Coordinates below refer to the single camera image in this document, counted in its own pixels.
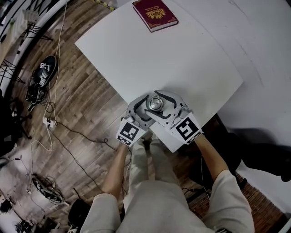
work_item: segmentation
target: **white table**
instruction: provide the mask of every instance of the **white table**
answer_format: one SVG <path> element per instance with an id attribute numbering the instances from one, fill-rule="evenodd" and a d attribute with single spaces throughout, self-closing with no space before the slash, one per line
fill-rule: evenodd
<path id="1" fill-rule="evenodd" d="M 130 103 L 154 90 L 175 92 L 193 109 L 201 127 L 242 84 L 213 37 L 171 0 L 163 0 L 179 24 L 150 33 L 127 3 L 110 13 L 76 45 Z M 155 122 L 151 130 L 172 151 L 182 146 Z"/>

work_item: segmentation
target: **cable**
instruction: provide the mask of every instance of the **cable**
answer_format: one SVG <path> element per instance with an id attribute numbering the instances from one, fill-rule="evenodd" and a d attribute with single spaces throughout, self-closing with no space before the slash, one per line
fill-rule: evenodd
<path id="1" fill-rule="evenodd" d="M 127 177 L 127 172 L 128 172 L 128 169 L 129 169 L 130 165 L 127 167 L 127 170 L 126 170 L 126 173 L 125 173 L 125 179 Z"/>
<path id="2" fill-rule="evenodd" d="M 131 163 L 131 154 L 130 154 L 130 158 L 129 158 L 129 162 L 128 164 L 124 165 L 124 167 L 128 166 Z"/>
<path id="3" fill-rule="evenodd" d="M 95 185 L 97 186 L 97 188 L 99 188 L 100 189 L 100 191 L 102 192 L 102 190 L 101 190 L 101 188 L 98 186 L 98 184 L 95 182 L 95 180 L 91 177 L 91 176 L 89 176 L 88 175 L 88 173 L 85 171 L 85 169 L 79 164 L 79 162 L 76 160 L 76 158 L 73 156 L 73 154 L 64 146 L 64 144 L 60 141 L 60 139 L 51 131 L 51 130 L 49 130 L 54 136 L 55 136 L 55 138 L 60 142 L 60 144 L 63 146 L 63 148 L 67 151 L 67 152 L 69 152 L 69 154 L 73 157 L 73 159 L 74 159 L 74 161 L 79 165 L 79 167 L 85 172 L 85 174 L 87 175 L 87 177 L 89 177 L 94 183 L 95 183 Z"/>
<path id="4" fill-rule="evenodd" d="M 27 169 L 26 165 L 24 164 L 24 162 L 23 162 L 23 160 L 22 160 L 22 159 L 20 159 L 20 160 L 21 160 L 21 162 L 22 162 L 23 166 L 26 168 L 26 176 L 29 176 L 29 171 L 28 171 L 28 169 Z"/>
<path id="5" fill-rule="evenodd" d="M 33 173 L 33 155 L 32 155 L 32 144 L 35 143 L 35 142 L 38 142 L 44 149 L 46 149 L 47 151 L 51 152 L 53 150 L 53 143 L 52 143 L 52 140 L 51 140 L 51 136 L 50 136 L 50 133 L 49 133 L 49 128 L 48 126 L 46 125 L 46 129 L 47 129 L 47 132 L 49 134 L 49 137 L 50 137 L 50 143 L 51 143 L 51 149 L 49 150 L 48 148 L 46 148 L 43 144 L 41 144 L 40 141 L 38 140 L 34 140 L 31 145 L 30 145 L 30 151 L 31 151 L 31 171 L 30 171 L 30 183 L 32 184 L 32 173 Z"/>
<path id="6" fill-rule="evenodd" d="M 35 205 L 37 205 L 39 208 L 41 208 L 41 210 L 42 210 L 42 211 L 44 212 L 44 214 L 45 214 L 45 210 L 44 210 L 41 206 L 39 206 L 38 204 L 36 204 L 36 203 L 34 202 L 34 200 L 32 199 L 31 195 L 30 195 L 30 198 L 31 198 L 32 202 L 33 202 Z"/>
<path id="7" fill-rule="evenodd" d="M 82 198 L 80 198 L 80 195 L 78 194 L 77 190 L 75 188 L 73 188 L 73 189 L 76 192 L 76 194 L 78 195 L 78 198 L 82 200 Z"/>
<path id="8" fill-rule="evenodd" d="M 121 186 L 121 188 L 122 188 L 122 200 L 124 199 L 124 191 L 125 191 L 123 186 L 124 186 L 124 178 L 122 177 L 122 186 Z"/>
<path id="9" fill-rule="evenodd" d="M 202 159 L 203 159 L 203 156 L 201 156 L 201 165 L 200 165 L 200 167 L 201 167 L 201 179 L 202 179 L 202 186 L 203 186 L 203 188 L 204 188 L 204 191 L 205 191 L 205 193 L 206 193 L 206 195 L 207 195 L 208 201 L 210 201 L 210 197 L 209 197 L 208 191 L 206 190 L 206 188 L 205 188 L 205 187 L 204 187 L 204 185 L 203 185 Z"/>
<path id="10" fill-rule="evenodd" d="M 55 102 L 56 102 L 56 91 L 57 91 L 57 87 L 58 87 L 58 78 L 59 78 L 59 71 L 60 71 L 60 36 L 62 34 L 63 26 L 65 24 L 66 9 L 67 9 L 67 2 L 65 3 L 65 11 L 64 11 L 63 21 L 62 21 L 62 27 L 60 28 L 59 42 L 58 42 L 57 50 L 56 50 L 56 53 L 55 53 L 55 56 L 57 56 L 57 53 L 58 53 L 58 50 L 59 50 L 58 71 L 57 71 L 57 76 L 56 76 L 56 80 L 55 80 Z"/>
<path id="11" fill-rule="evenodd" d="M 184 193 L 184 195 L 185 195 L 186 193 L 188 193 L 188 192 L 198 192 L 198 191 L 200 191 L 200 189 L 198 189 L 198 188 L 188 189 L 188 188 L 184 187 L 184 188 L 182 188 L 182 190 L 183 190 L 183 189 L 186 189 L 186 190 L 187 190 L 187 191 Z"/>
<path id="12" fill-rule="evenodd" d="M 44 115 L 42 116 L 42 120 L 44 120 L 44 117 L 45 117 L 45 113 L 47 112 L 47 109 L 49 108 L 49 104 L 46 106 L 46 109 L 45 109 L 45 112 L 44 112 Z"/>
<path id="13" fill-rule="evenodd" d="M 54 189 L 54 190 L 56 190 L 56 183 L 55 183 L 55 180 L 54 180 L 54 178 L 53 177 L 51 177 L 51 176 L 48 176 L 48 177 L 46 177 L 45 178 L 45 182 L 46 183 L 48 183 L 49 185 L 48 185 L 48 187 L 49 186 L 52 186 L 52 188 Z"/>
<path id="14" fill-rule="evenodd" d="M 88 138 L 87 136 L 85 136 L 85 135 L 84 135 L 83 133 L 81 133 L 81 132 L 78 132 L 78 131 L 75 131 L 75 130 L 70 129 L 68 126 L 65 126 L 65 125 L 64 125 L 63 123 L 61 123 L 61 122 L 57 122 L 57 121 L 55 121 L 55 123 L 56 123 L 56 125 L 57 125 L 57 124 L 62 125 L 63 127 L 65 127 L 67 130 L 69 130 L 69 131 L 71 131 L 71 132 L 78 133 L 78 134 L 82 135 L 84 138 L 86 138 L 87 140 L 89 140 L 89 141 L 91 141 L 91 142 L 101 143 L 101 144 L 104 143 L 104 144 L 106 144 L 108 147 L 110 147 L 112 150 L 117 151 L 116 148 L 110 146 L 110 145 L 107 143 L 107 142 L 108 142 L 108 139 L 107 139 L 107 138 L 105 138 L 103 142 L 102 142 L 102 141 L 95 141 L 95 140 L 92 140 L 92 139 Z"/>

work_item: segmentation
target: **wrist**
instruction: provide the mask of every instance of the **wrist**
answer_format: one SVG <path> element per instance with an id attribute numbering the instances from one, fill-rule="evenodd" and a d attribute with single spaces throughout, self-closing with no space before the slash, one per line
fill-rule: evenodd
<path id="1" fill-rule="evenodd" d="M 197 138 L 194 139 L 194 141 L 197 145 L 204 144 L 205 140 L 207 140 L 207 139 L 203 134 L 199 135 Z"/>
<path id="2" fill-rule="evenodd" d="M 120 143 L 117 151 L 126 152 L 127 149 L 128 149 L 128 146 L 126 144 Z"/>

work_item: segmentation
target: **leg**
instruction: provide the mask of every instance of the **leg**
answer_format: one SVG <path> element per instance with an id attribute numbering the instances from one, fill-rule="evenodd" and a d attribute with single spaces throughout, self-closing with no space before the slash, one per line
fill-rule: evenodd
<path id="1" fill-rule="evenodd" d="M 129 174 L 129 191 L 128 193 L 133 196 L 139 184 L 148 180 L 148 164 L 145 146 L 142 141 L 138 140 L 133 145 L 130 174 Z"/>
<path id="2" fill-rule="evenodd" d="M 173 171 L 173 167 L 168 157 L 163 152 L 161 142 L 158 138 L 153 138 L 153 141 L 150 144 L 150 151 L 156 171 L 156 180 L 179 185 L 178 178 Z"/>

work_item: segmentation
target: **can lid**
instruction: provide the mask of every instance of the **can lid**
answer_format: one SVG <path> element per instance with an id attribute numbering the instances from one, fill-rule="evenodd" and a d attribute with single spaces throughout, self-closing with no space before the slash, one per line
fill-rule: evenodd
<path id="1" fill-rule="evenodd" d="M 159 96 L 154 96 L 150 101 L 151 108 L 158 110 L 162 107 L 162 101 Z"/>

